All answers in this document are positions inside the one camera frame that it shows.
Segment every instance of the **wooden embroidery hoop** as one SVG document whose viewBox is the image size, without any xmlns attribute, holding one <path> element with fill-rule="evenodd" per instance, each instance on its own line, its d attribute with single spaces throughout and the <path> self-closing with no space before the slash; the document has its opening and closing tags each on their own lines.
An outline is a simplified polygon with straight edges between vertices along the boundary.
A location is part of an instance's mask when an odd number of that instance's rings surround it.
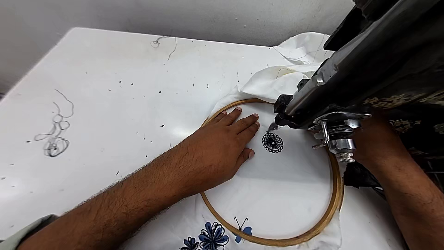
<svg viewBox="0 0 444 250">
<path fill-rule="evenodd" d="M 222 111 L 230 109 L 234 106 L 247 104 L 247 103 L 253 103 L 253 102 L 271 104 L 269 102 L 266 102 L 266 101 L 263 101 L 263 100 L 257 99 L 257 98 L 236 101 L 236 102 L 233 102 L 233 103 L 223 107 L 222 109 L 217 111 L 214 115 L 207 118 L 201 127 L 205 126 L 207 123 L 212 121 Z M 200 195 L 202 196 L 202 199 L 205 202 L 205 205 L 210 210 L 210 212 L 214 215 L 214 217 L 216 217 L 216 219 L 222 225 L 224 225 L 224 227 L 226 227 L 232 233 L 239 235 L 241 238 L 243 238 L 247 241 L 261 244 L 261 245 L 265 245 L 265 246 L 294 246 L 294 245 L 301 244 L 303 242 L 309 241 L 311 238 L 320 234 L 321 231 L 324 230 L 324 228 L 330 223 L 336 210 L 340 209 L 342 206 L 342 199 L 344 197 L 344 183 L 342 181 L 341 174 L 339 172 L 339 165 L 338 165 L 338 162 L 336 161 L 336 158 L 329 152 L 329 150 L 327 148 L 326 148 L 326 150 L 329 155 L 330 165 L 331 165 L 332 175 L 333 175 L 333 192 L 332 192 L 332 196 L 330 198 L 330 203 L 327 207 L 326 212 L 324 213 L 322 218 L 319 220 L 319 222 L 316 225 L 314 225 L 313 228 L 311 228 L 310 230 L 308 230 L 307 232 L 305 232 L 299 236 L 287 238 L 287 239 L 267 239 L 267 238 L 261 238 L 261 237 L 256 237 L 253 235 L 245 234 L 244 232 L 240 231 L 238 228 L 232 226 L 230 223 L 228 223 L 226 220 L 224 220 L 216 212 L 216 210 L 213 208 L 210 201 L 206 197 L 205 192 L 201 192 Z"/>
</svg>

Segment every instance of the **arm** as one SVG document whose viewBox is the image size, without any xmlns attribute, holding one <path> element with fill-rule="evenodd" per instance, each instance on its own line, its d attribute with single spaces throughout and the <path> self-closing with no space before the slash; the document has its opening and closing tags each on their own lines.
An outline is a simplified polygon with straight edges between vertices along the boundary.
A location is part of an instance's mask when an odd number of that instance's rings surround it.
<svg viewBox="0 0 444 250">
<path fill-rule="evenodd" d="M 26 239 L 19 250 L 116 249 L 138 228 L 181 199 L 229 179 L 254 155 L 245 149 L 257 114 L 233 124 L 240 108 L 222 113 L 123 181 Z"/>
<path fill-rule="evenodd" d="M 357 161 L 384 188 L 409 248 L 444 249 L 444 195 L 410 157 L 389 124 L 365 120 L 354 140 Z"/>
</svg>

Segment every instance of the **black sewing machine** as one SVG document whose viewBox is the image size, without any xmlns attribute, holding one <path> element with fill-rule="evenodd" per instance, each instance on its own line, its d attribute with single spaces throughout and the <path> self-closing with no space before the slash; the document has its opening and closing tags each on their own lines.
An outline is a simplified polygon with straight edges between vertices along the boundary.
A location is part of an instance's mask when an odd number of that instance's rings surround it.
<svg viewBox="0 0 444 250">
<path fill-rule="evenodd" d="M 355 163 L 351 136 L 374 109 L 442 189 L 444 173 L 444 1 L 355 0 L 324 45 L 335 53 L 298 91 L 274 104 L 277 125 L 319 130 L 339 162 L 351 162 L 345 184 L 379 186 Z"/>
</svg>

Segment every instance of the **blue butterfly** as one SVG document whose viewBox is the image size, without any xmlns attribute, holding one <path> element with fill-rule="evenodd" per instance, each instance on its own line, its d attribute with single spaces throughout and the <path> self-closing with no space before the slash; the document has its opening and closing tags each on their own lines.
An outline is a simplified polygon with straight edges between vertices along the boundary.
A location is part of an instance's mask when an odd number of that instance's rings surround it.
<svg viewBox="0 0 444 250">
<path fill-rule="evenodd" d="M 236 217 L 234 217 L 234 219 L 236 220 L 236 222 L 238 223 L 238 226 L 239 226 L 238 219 L 237 219 Z M 244 226 L 245 221 L 248 221 L 248 217 L 245 218 L 244 222 L 242 223 L 242 226 L 239 226 L 239 230 L 241 230 L 244 234 L 252 235 L 252 233 L 251 233 L 251 227 L 250 227 L 250 226 L 247 226 L 247 227 L 244 228 L 244 230 L 242 230 L 242 227 Z M 242 239 L 242 238 L 241 238 L 239 235 L 237 235 L 237 234 L 234 234 L 234 235 L 236 236 L 236 239 L 235 239 L 236 243 L 241 242 L 241 239 Z"/>
</svg>

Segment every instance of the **white tabletop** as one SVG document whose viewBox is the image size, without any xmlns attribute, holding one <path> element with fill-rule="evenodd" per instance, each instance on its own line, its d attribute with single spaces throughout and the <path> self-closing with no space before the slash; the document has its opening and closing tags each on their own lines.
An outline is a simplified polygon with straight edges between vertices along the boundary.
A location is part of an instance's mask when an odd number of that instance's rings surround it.
<svg viewBox="0 0 444 250">
<path fill-rule="evenodd" d="M 0 238 L 74 208 L 192 134 L 238 81 L 289 64 L 271 47 L 157 38 L 72 29 L 0 102 Z M 51 158 L 33 139 L 51 129 L 53 101 L 71 111 L 55 89 L 74 115 Z M 341 228 L 341 249 L 402 249 L 372 190 L 345 188 Z"/>
</svg>

